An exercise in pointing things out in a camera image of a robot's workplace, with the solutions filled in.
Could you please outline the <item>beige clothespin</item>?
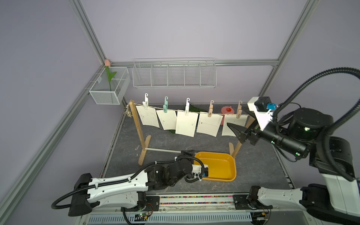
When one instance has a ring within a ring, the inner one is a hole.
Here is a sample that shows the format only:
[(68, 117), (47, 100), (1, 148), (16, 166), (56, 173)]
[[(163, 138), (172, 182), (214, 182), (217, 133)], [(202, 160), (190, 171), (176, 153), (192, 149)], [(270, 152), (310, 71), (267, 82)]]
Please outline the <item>beige clothespin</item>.
[(239, 119), (242, 114), (242, 101), (239, 101), (237, 111), (236, 111), (236, 118)]
[(209, 105), (209, 110), (208, 110), (208, 117), (211, 117), (213, 114), (213, 103), (214, 103), (214, 101), (211, 100), (210, 105)]

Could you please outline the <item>white clothespin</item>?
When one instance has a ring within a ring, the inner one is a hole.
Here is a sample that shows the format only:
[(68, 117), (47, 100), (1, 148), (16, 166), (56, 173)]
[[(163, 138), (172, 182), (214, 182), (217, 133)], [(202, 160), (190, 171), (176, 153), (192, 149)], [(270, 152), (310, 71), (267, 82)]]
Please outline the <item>white clothespin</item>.
[(189, 108), (190, 108), (190, 98), (188, 97), (186, 100), (185, 115), (189, 114)]
[(144, 95), (144, 101), (142, 102), (142, 105), (143, 105), (143, 107), (144, 107), (145, 110), (148, 109), (148, 106), (149, 106), (148, 93), (145, 93), (145, 95)]

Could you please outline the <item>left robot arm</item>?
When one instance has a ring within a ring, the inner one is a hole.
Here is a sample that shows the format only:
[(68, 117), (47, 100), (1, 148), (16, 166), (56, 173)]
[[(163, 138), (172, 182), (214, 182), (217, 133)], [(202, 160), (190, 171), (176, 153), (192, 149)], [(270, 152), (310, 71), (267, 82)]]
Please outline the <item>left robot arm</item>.
[(148, 204), (146, 192), (173, 187), (181, 179), (187, 183), (200, 182), (208, 175), (208, 165), (196, 158), (194, 151), (181, 151), (172, 160), (151, 162), (131, 174), (94, 178), (90, 173), (84, 173), (73, 191), (56, 199), (51, 208), (69, 209), (70, 217), (83, 216), (93, 209), (111, 205), (139, 210)]

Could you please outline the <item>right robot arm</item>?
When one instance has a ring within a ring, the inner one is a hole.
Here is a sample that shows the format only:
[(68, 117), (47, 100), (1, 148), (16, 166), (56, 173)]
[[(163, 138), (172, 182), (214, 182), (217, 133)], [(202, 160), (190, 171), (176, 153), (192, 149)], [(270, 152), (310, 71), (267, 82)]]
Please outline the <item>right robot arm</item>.
[(338, 120), (320, 111), (300, 107), (282, 118), (278, 114), (310, 84), (333, 74), (360, 76), (356, 68), (337, 67), (320, 72), (305, 81), (280, 105), (268, 97), (254, 97), (247, 106), (247, 114), (255, 120), (248, 127), (228, 123), (240, 143), (259, 140), (269, 142), (281, 155), (287, 153), (295, 161), (308, 158), (309, 165), (318, 169), (324, 185), (309, 184), (291, 190), (268, 189), (252, 186), (248, 196), (234, 196), (236, 209), (270, 212), (276, 207), (302, 210), (321, 221), (342, 225), (360, 222), (360, 181), (355, 176), (350, 144), (335, 137), (334, 132), (360, 110), (355, 105)]

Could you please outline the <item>wooden clothesline stand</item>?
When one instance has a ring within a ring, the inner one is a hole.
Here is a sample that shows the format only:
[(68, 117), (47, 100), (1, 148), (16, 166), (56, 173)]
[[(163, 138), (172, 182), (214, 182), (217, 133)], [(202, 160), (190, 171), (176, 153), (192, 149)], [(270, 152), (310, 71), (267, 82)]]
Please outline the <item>wooden clothesline stand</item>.
[[(139, 140), (140, 140), (140, 143), (141, 143), (141, 148), (142, 148), (142, 151), (140, 153), (140, 157), (139, 157), (139, 160), (138, 160), (138, 164), (140, 166), (142, 166), (147, 151), (151, 149), (149, 147), (149, 144), (150, 144), (152, 136), (149, 135), (149, 136), (144, 137), (143, 131), (142, 131), (142, 128), (141, 128), (141, 124), (140, 124), (139, 114), (138, 114), (138, 111), (137, 111), (136, 104), (135, 104), (134, 100), (130, 100), (130, 102), (127, 104), (126, 113), (127, 113), (127, 115), (129, 117), (132, 117), (134, 119), (134, 122), (135, 122), (136, 130), (137, 130)], [(230, 155), (233, 158), (236, 158), (236, 156), (239, 153), (241, 147), (242, 147), (242, 144), (240, 142), (238, 142), (236, 144), (236, 146), (234, 146), (233, 143), (230, 142), (229, 143), (229, 153), (230, 153)]]

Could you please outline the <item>yellow plastic tray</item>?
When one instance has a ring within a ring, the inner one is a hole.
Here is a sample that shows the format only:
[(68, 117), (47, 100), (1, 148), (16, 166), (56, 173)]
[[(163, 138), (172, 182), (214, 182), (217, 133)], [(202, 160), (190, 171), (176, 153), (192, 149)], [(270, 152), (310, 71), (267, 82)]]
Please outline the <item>yellow plastic tray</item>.
[(237, 176), (235, 159), (226, 153), (198, 152), (196, 158), (208, 166), (208, 176), (205, 180), (217, 182), (232, 182)]

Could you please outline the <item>pink watering can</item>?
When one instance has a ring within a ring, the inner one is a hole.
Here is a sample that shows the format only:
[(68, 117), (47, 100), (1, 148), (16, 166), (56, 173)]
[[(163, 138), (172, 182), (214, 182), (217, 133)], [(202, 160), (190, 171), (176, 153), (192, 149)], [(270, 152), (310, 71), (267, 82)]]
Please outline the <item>pink watering can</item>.
[(235, 110), (231, 106), (224, 106), (221, 109), (221, 114), (223, 115), (221, 125), (223, 125), (224, 124), (225, 114), (235, 114)]

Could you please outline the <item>green clothespin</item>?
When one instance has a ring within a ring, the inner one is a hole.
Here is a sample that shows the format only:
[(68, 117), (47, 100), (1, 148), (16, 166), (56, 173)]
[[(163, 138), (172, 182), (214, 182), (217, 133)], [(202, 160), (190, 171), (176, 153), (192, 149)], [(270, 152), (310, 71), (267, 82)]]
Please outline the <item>green clothespin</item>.
[(168, 96), (165, 96), (164, 98), (163, 111), (164, 113), (167, 113), (168, 111)]

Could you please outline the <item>small white mesh basket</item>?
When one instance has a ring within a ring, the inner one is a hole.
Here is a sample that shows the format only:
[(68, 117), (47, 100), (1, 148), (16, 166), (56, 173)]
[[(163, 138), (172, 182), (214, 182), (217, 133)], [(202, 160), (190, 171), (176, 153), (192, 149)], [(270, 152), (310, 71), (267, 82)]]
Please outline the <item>small white mesh basket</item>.
[(97, 105), (121, 105), (130, 84), (127, 67), (107, 67), (101, 70), (89, 93)]

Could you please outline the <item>artificial pink tulip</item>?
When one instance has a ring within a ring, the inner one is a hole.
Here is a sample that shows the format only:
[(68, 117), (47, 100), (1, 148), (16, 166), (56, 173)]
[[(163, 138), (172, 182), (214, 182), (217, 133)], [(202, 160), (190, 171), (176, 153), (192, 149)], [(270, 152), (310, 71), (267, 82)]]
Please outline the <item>artificial pink tulip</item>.
[(112, 91), (111, 81), (114, 78), (114, 76), (117, 74), (117, 72), (110, 71), (109, 67), (111, 66), (111, 62), (108, 59), (105, 60), (104, 64), (105, 64), (105, 69), (106, 69), (106, 73), (107, 73), (107, 77), (108, 77), (109, 89), (110, 89), (110, 91)]

